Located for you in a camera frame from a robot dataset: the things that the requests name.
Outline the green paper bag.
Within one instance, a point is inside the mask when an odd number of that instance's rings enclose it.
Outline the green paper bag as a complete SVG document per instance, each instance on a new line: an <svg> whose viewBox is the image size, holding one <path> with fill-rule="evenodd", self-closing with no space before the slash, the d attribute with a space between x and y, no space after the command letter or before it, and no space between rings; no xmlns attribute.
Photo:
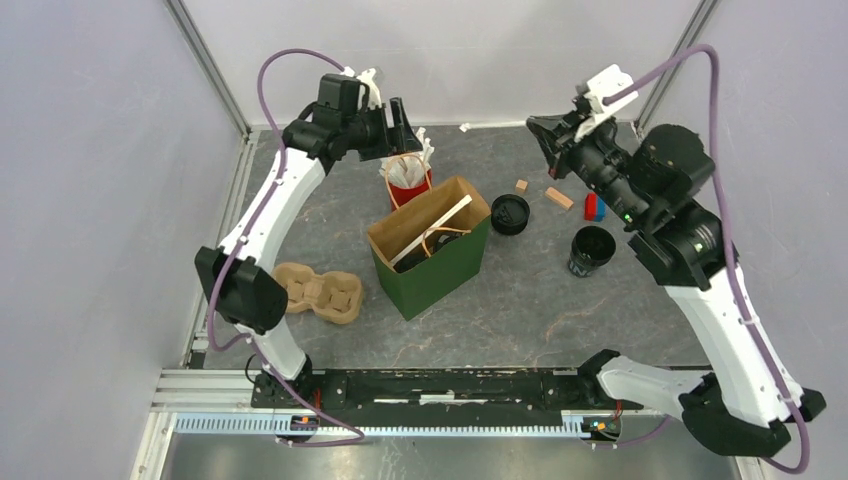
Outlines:
<svg viewBox="0 0 848 480"><path fill-rule="evenodd" d="M432 255L409 271L397 273L389 261L466 194L472 202L446 227L467 229L461 239L433 254L433 243L444 231L432 233ZM400 315L411 320L477 275L490 231L491 209L465 177L454 175L417 196L367 229L379 283Z"/></svg>

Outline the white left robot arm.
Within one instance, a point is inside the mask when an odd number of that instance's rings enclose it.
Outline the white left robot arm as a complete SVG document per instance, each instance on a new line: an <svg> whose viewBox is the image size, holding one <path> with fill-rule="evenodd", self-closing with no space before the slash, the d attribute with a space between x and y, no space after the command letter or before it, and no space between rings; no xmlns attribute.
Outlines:
<svg viewBox="0 0 848 480"><path fill-rule="evenodd" d="M290 407L314 394L311 360L285 320L289 296L271 272L294 220L333 166L355 152L363 161L421 150L399 97L381 98L378 71L345 68L322 76L315 101L281 131L282 142L259 192L218 246L194 264L208 301L207 321L221 317L257 348L275 392Z"/></svg>

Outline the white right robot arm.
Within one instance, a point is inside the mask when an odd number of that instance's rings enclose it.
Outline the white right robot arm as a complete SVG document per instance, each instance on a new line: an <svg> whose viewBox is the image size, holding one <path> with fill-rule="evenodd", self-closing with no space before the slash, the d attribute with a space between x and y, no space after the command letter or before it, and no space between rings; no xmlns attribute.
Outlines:
<svg viewBox="0 0 848 480"><path fill-rule="evenodd" d="M696 201L715 164L700 137L674 124L653 128L634 153L607 119L586 135L581 111L532 116L526 125L553 178L575 174L623 221L637 261L677 304L710 370L685 374L605 349L578 370L577 392L591 408L634 402L680 420L722 456L771 457L790 441L788 425L826 405L778 361L743 285L735 247L720 218Z"/></svg>

